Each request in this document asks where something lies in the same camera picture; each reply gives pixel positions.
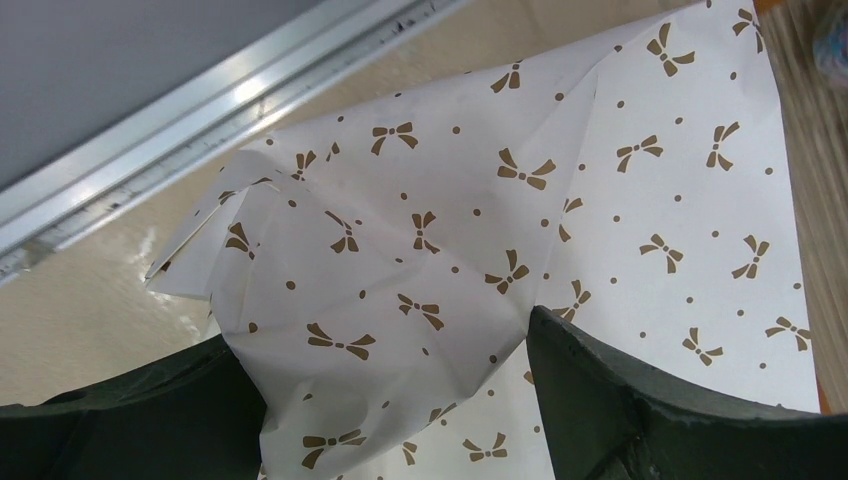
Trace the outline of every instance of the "bow print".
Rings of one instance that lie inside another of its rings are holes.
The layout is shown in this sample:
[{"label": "bow print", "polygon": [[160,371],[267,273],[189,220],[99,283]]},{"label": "bow print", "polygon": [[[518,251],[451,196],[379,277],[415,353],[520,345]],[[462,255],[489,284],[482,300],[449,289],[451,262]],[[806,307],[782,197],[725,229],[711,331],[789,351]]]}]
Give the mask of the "bow print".
[{"label": "bow print", "polygon": [[733,274],[733,278],[739,278],[742,275],[748,278],[757,278],[757,264],[760,263],[760,258],[768,251],[770,244],[768,242],[760,242],[758,244],[757,239],[753,235],[748,235],[743,241],[754,252],[754,258],[751,260],[751,263],[746,263],[731,273]]},{"label": "bow print", "polygon": [[406,464],[409,466],[415,465],[415,457],[412,454],[418,451],[418,445],[412,442],[403,442],[401,449],[403,450],[403,456],[406,458]]},{"label": "bow print", "polygon": [[498,291],[501,295],[506,295],[507,290],[509,290],[509,284],[515,280],[520,280],[524,278],[525,275],[530,273],[530,269],[527,268],[526,265],[518,265],[518,254],[515,253],[515,250],[507,250],[506,257],[509,260],[509,275],[504,280],[503,277],[496,277],[494,275],[486,274],[486,283],[497,283]]},{"label": "bow print", "polygon": [[748,28],[748,25],[752,25],[754,27],[754,36],[757,38],[757,53],[761,53],[763,51],[763,33],[760,31],[760,25],[754,21],[754,15],[740,8],[739,18],[742,21],[733,26],[733,33],[738,37],[743,30]]},{"label": "bow print", "polygon": [[335,438],[324,438],[324,437],[313,437],[306,436],[303,437],[303,448],[316,448],[317,450],[313,450],[309,452],[309,454],[304,457],[301,465],[312,470],[315,468],[315,462],[318,461],[318,457],[324,453],[325,447],[334,447],[336,445],[353,445],[359,446],[362,445],[363,442],[367,439],[367,437],[360,437],[362,431],[356,429],[350,433],[346,433],[339,437]]},{"label": "bow print", "polygon": [[721,146],[721,142],[725,141],[727,137],[733,135],[733,132],[739,130],[739,122],[733,122],[729,127],[725,127],[719,125],[716,127],[715,132],[713,132],[713,151],[710,152],[710,155],[707,157],[707,167],[714,168],[716,163],[724,169],[725,172],[730,171],[730,167],[733,166],[733,162],[724,158],[722,154],[718,151]]},{"label": "bow print", "polygon": [[351,227],[349,223],[345,222],[329,210],[324,213],[326,213],[328,217],[335,220],[336,223],[338,223],[345,229],[345,236],[342,237],[338,242],[330,245],[330,248],[332,248],[333,251],[336,253],[342,253],[345,247],[347,247],[347,250],[349,252],[358,252],[359,245],[356,244],[356,239],[353,238],[353,227]]},{"label": "bow print", "polygon": [[309,168],[309,165],[315,161],[315,153],[312,150],[307,152],[306,156],[302,153],[298,153],[295,156],[295,159],[297,160],[297,172],[292,174],[292,178],[305,182],[306,179],[303,178],[303,171]]},{"label": "bow print", "polygon": [[677,65],[685,65],[695,61],[695,52],[689,52],[686,55],[669,59],[668,54],[665,52],[669,30],[671,30],[671,23],[664,23],[660,27],[659,39],[651,40],[648,43],[648,51],[660,57],[660,61],[663,62],[665,74],[673,77],[677,73]]},{"label": "bow print", "polygon": [[421,305],[419,303],[413,303],[412,300],[409,299],[409,297],[406,297],[406,296],[401,295],[401,294],[398,294],[398,298],[401,301],[401,305],[400,305],[400,307],[398,307],[398,309],[401,312],[403,312],[404,315],[408,316],[409,311],[414,308],[415,310],[421,311],[421,314],[424,315],[424,318],[426,318],[427,321],[430,322],[430,325],[432,325],[433,328],[435,328],[437,332],[445,327],[445,324],[442,323],[442,321],[439,320],[438,317],[436,317],[436,315],[439,314],[439,306],[438,305],[435,305],[435,304]]},{"label": "bow print", "polygon": [[376,340],[371,335],[363,335],[362,338],[355,342],[351,342],[349,345],[345,345],[341,342],[333,342],[333,339],[330,338],[329,335],[324,333],[321,330],[321,327],[318,326],[317,323],[310,323],[306,326],[306,329],[309,330],[309,333],[315,335],[314,337],[309,337],[307,343],[310,345],[314,345],[316,347],[336,347],[336,348],[344,348],[348,352],[356,355],[362,360],[368,360],[368,350],[365,350],[364,346],[371,345]]},{"label": "bow print", "polygon": [[592,298],[592,294],[588,290],[585,292],[583,291],[583,287],[580,285],[580,280],[574,280],[571,282],[571,288],[574,289],[574,304],[570,307],[551,310],[551,313],[558,317],[562,317],[562,319],[566,322],[573,321],[574,315],[577,314],[577,309]]},{"label": "bow print", "polygon": [[503,77],[500,78],[497,82],[493,83],[489,88],[492,89],[493,92],[498,93],[507,85],[507,80],[509,80],[509,88],[510,90],[515,90],[516,88],[521,86],[521,76],[518,73],[518,64],[521,63],[521,60],[512,64],[512,71],[504,74]]},{"label": "bow print", "polygon": [[412,248],[416,250],[421,250],[423,248],[427,248],[431,252],[439,253],[439,249],[433,246],[432,243],[428,242],[424,239],[424,229],[427,228],[427,225],[430,225],[430,222],[436,219],[436,216],[433,215],[433,212],[427,212],[422,217],[421,214],[415,213],[412,215],[412,223],[415,225],[415,228],[418,230],[416,234],[418,237],[415,239],[415,243],[412,244]]},{"label": "bow print", "polygon": [[556,164],[551,159],[548,159],[544,165],[537,168],[533,173],[527,175],[524,172],[518,171],[518,165],[516,165],[515,160],[512,159],[512,154],[509,153],[508,148],[504,148],[498,155],[501,157],[501,161],[503,161],[507,166],[501,165],[498,168],[498,176],[503,178],[516,178],[518,177],[521,181],[527,181],[527,184],[537,190],[544,190],[545,185],[548,184],[544,179],[538,178],[542,175],[547,175],[556,169]]},{"label": "bow print", "polygon": [[662,156],[663,149],[662,147],[655,146],[656,144],[657,136],[651,135],[650,137],[642,140],[642,143],[633,145],[632,147],[619,148],[615,152],[615,154],[618,155],[618,158],[621,159],[621,162],[618,163],[617,170],[621,173],[627,173],[627,164],[630,162],[630,157],[639,150],[645,150],[651,155],[660,158],[660,156]]},{"label": "bow print", "polygon": [[483,451],[482,448],[474,445],[471,440],[465,439],[462,442],[462,446],[471,450],[472,453],[468,454],[468,458],[471,459],[472,462],[477,462],[483,460],[484,458],[494,457],[494,458],[506,458],[507,453],[505,448],[501,448],[506,441],[506,435],[501,432],[498,432],[498,436],[495,439],[494,445],[492,445],[491,450]]},{"label": "bow print", "polygon": [[698,355],[698,358],[700,358],[701,362],[707,367],[709,367],[713,363],[713,359],[710,357],[718,357],[724,354],[724,351],[721,347],[707,351],[701,350],[701,348],[698,346],[697,327],[692,327],[689,329],[689,338],[683,340],[683,346],[695,352],[695,355]]},{"label": "bow print", "polygon": [[[574,200],[565,199],[565,205],[562,207],[563,216],[566,213],[574,210],[575,208],[580,208],[583,206],[583,200],[580,198],[575,198]],[[571,240],[571,235],[565,231],[565,227],[562,226],[562,219],[559,222],[559,238],[562,239],[562,243],[565,243]]]},{"label": "bow print", "polygon": [[798,344],[798,351],[803,352],[807,350],[807,341],[810,341],[813,338],[812,335],[810,335],[809,330],[798,328],[795,325],[792,325],[792,322],[790,322],[784,317],[778,317],[775,323],[777,323],[779,326],[771,327],[766,330],[766,337],[771,338],[772,335],[777,335],[780,332],[789,331],[795,334],[795,343]]},{"label": "bow print", "polygon": [[668,245],[665,244],[665,241],[662,239],[659,234],[651,235],[651,242],[653,245],[642,245],[639,247],[639,252],[642,255],[653,252],[654,250],[662,250],[666,254],[666,263],[667,263],[667,271],[668,273],[677,272],[677,262],[683,260],[683,254],[678,252],[677,250],[673,250],[669,248]]},{"label": "bow print", "polygon": [[412,133],[412,122],[406,122],[403,125],[398,125],[397,128],[374,127],[374,129],[371,130],[371,135],[373,135],[377,140],[374,141],[374,145],[371,147],[371,153],[379,155],[380,149],[383,148],[383,142],[386,141],[386,138],[394,135],[395,133],[397,133],[399,139],[409,145],[409,148],[415,148],[415,146],[418,145],[418,139],[410,135],[410,133]]},{"label": "bow print", "polygon": [[445,420],[445,419],[444,419],[444,418],[442,418],[442,417],[444,417],[445,415],[447,415],[447,414],[448,414],[448,412],[450,412],[450,411],[451,411],[451,410],[453,410],[454,408],[456,408],[456,404],[455,404],[455,403],[451,403],[450,405],[448,405],[447,407],[445,407],[445,409],[444,409],[444,410],[442,410],[441,408],[434,408],[434,409],[430,412],[430,421],[427,423],[427,425],[430,425],[431,423],[435,422],[436,420],[438,420],[438,419],[440,419],[440,418],[442,419],[442,422],[441,422],[441,423],[442,423],[442,425],[443,425],[443,426],[444,426],[444,425],[447,425],[447,424],[448,424],[447,420]]},{"label": "bow print", "polygon": [[247,241],[247,235],[244,234],[244,228],[241,226],[241,222],[238,222],[232,225],[229,228],[229,232],[235,237],[230,237],[227,239],[227,244],[224,248],[237,248],[242,252],[247,253],[251,260],[253,260],[256,255],[253,254],[253,251],[250,249],[250,243]]}]

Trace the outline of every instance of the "crumpled paper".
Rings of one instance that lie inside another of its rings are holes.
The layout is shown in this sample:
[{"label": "crumpled paper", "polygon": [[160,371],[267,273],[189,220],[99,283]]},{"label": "crumpled paper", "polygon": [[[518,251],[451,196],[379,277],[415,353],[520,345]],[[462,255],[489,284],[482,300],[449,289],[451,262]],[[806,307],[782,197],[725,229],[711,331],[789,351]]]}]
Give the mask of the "crumpled paper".
[{"label": "crumpled paper", "polygon": [[782,133],[751,3],[693,5],[268,133],[150,288],[210,300],[269,478],[553,478],[535,304],[817,410]]}]

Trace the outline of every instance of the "metal track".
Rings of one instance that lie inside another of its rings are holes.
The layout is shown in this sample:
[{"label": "metal track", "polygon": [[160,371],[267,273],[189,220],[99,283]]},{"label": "metal track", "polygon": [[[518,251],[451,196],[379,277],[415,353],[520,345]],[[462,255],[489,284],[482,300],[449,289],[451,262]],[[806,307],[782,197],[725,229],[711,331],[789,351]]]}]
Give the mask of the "metal track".
[{"label": "metal track", "polygon": [[[27,232],[29,235],[23,242],[7,248],[0,256],[0,285],[28,271],[49,255],[66,249],[209,160],[272,125],[297,106],[464,3],[465,0],[414,2],[408,8],[362,31],[352,41],[339,46],[301,71],[279,75],[276,84],[273,78],[268,78],[270,69],[263,70],[254,81],[261,80],[270,85],[264,93],[244,102],[243,106],[199,135],[186,138],[178,148],[151,159],[149,166],[105,189],[78,208],[66,212],[47,212],[57,217],[58,221],[50,222],[46,228]],[[250,89],[251,85],[251,78],[247,78],[239,83],[233,94],[238,97],[239,88],[244,93],[245,88]],[[39,218],[33,218],[36,214],[44,215],[30,211],[13,220],[22,219],[23,223],[38,224]]]}]

